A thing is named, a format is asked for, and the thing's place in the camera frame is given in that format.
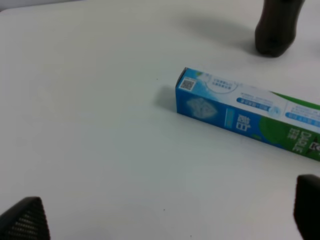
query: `blue and green box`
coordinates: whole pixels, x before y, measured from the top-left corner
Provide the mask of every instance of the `blue and green box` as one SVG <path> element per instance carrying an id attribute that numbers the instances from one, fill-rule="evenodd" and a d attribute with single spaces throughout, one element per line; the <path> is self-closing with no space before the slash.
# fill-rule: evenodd
<path id="1" fill-rule="evenodd" d="M 320 105 L 185 68 L 179 114 L 320 161 Z"/>

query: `qr code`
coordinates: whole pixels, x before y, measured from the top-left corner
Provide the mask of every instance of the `qr code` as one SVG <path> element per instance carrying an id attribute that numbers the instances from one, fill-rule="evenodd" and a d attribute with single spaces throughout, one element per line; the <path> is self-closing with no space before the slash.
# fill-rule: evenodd
<path id="1" fill-rule="evenodd" d="M 180 89 L 184 89 L 184 90 L 188 90 L 188 91 L 192 91 L 192 89 L 194 88 L 194 86 L 196 85 L 196 81 L 189 78 L 189 77 L 185 77 L 182 81 L 182 83 L 180 84 Z"/>

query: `white tabletop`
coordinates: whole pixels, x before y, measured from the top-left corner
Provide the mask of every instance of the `white tabletop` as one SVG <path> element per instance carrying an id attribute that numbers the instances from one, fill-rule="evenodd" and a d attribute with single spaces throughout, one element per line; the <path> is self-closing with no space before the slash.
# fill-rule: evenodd
<path id="1" fill-rule="evenodd" d="M 286 54 L 259 0 L 86 0 L 0 13 L 0 212 L 40 196 L 57 240 L 300 240 L 314 160 L 177 114 L 184 67 L 320 102 L 320 3 Z"/>

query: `black object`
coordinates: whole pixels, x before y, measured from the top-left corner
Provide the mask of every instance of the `black object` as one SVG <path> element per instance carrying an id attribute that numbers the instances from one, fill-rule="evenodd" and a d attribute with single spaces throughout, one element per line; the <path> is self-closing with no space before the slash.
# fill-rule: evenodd
<path id="1" fill-rule="evenodd" d="M 297 21 L 305 0 L 264 0 L 255 30 L 255 47 L 262 55 L 281 56 L 296 38 Z"/>
<path id="2" fill-rule="evenodd" d="M 0 216 L 0 240 L 49 240 L 40 197 L 26 197 Z"/>
<path id="3" fill-rule="evenodd" d="M 320 178 L 300 175 L 297 178 L 294 220 L 304 240 L 320 239 Z"/>

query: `dark bottle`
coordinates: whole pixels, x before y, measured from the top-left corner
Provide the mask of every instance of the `dark bottle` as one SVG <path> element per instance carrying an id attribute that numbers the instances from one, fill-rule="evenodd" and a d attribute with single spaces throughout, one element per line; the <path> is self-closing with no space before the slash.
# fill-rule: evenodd
<path id="1" fill-rule="evenodd" d="M 281 56 L 296 38 L 297 21 L 305 0 L 264 0 L 255 29 L 255 47 L 262 55 Z"/>

